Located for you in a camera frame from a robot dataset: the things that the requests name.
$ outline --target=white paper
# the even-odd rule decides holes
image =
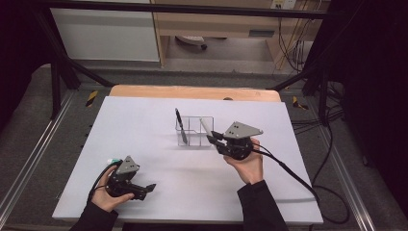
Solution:
[[[140,165],[133,184],[157,187],[144,201],[120,205],[119,218],[242,221],[237,190],[243,181],[213,146],[178,145],[175,108],[181,116],[212,116],[215,131],[220,133],[233,121],[262,129],[264,134],[255,137],[261,145],[310,183],[284,103],[110,96],[105,98],[53,217],[78,218],[106,161],[130,155]],[[312,194],[266,157],[264,175],[287,223],[322,222]]]

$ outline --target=gray floor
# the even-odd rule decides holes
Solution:
[[[274,86],[293,73],[290,69],[276,74],[274,64],[265,52],[264,41],[258,39],[207,39],[209,48],[202,52],[198,47],[171,41],[168,51],[168,66],[140,67],[137,70],[111,70],[105,67],[98,70],[103,77],[120,84],[140,85],[186,85],[230,88],[263,89]],[[37,230],[51,230],[62,227],[66,230],[72,223],[54,220],[51,215],[58,203],[57,195],[64,190],[64,185],[81,153],[81,145],[86,142],[100,105],[109,89],[99,89],[92,105],[87,108],[92,88],[95,84],[83,77],[85,84],[74,96],[65,118],[46,148],[36,170],[24,192],[15,204],[7,220],[8,230],[12,226],[34,225]],[[314,118],[310,110],[295,108],[292,105],[293,95],[299,102],[307,101],[297,89],[297,83],[289,90],[283,90],[282,100],[287,103],[291,119]],[[33,75],[33,81],[22,102],[14,112],[11,122],[0,134],[0,158],[5,165],[0,166],[3,176],[0,198],[4,198],[8,188],[17,177],[19,170],[36,146],[51,115],[51,91],[49,69],[39,69]],[[408,230],[406,217],[391,197],[375,168],[365,167],[360,151],[350,133],[346,121],[337,120],[331,124],[334,141],[342,154],[344,163],[363,198],[367,210],[377,230]],[[315,175],[324,158],[326,146],[319,129],[312,129],[296,136],[305,166],[310,177]],[[330,161],[318,178],[318,183],[344,196],[342,186]],[[321,211],[330,218],[344,217],[344,207],[338,198],[326,192],[318,192],[322,198]],[[345,224],[325,222],[316,225],[316,230],[359,230],[356,218],[351,214]]]

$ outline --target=pen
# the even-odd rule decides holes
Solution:
[[[183,122],[181,121],[180,113],[179,113],[179,111],[177,109],[176,109],[176,115],[177,115],[177,120],[178,120],[180,128],[181,128],[181,137],[183,138],[183,142],[185,144],[187,144],[188,141],[187,141],[186,133],[184,132]]]

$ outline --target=black sleeve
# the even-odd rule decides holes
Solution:
[[[92,202],[89,202],[84,209],[78,222],[72,226],[70,231],[112,231],[117,219],[117,212],[110,213],[102,210]]]
[[[238,190],[245,231],[288,230],[265,181]]]

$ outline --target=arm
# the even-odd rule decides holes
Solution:
[[[259,141],[252,139],[254,147],[259,149]],[[288,230],[282,215],[264,180],[262,155],[252,152],[241,161],[224,156],[224,160],[235,168],[246,184],[238,191],[242,205],[243,230],[271,231]]]
[[[114,208],[134,196],[129,193],[120,197],[111,197],[106,192],[105,186],[108,183],[109,174],[115,168],[111,167],[103,174],[91,202],[87,204],[78,222],[72,226],[70,231],[110,231],[113,229],[118,216]]]
[[[267,183],[247,184],[238,191],[242,205],[243,230],[288,230]]]

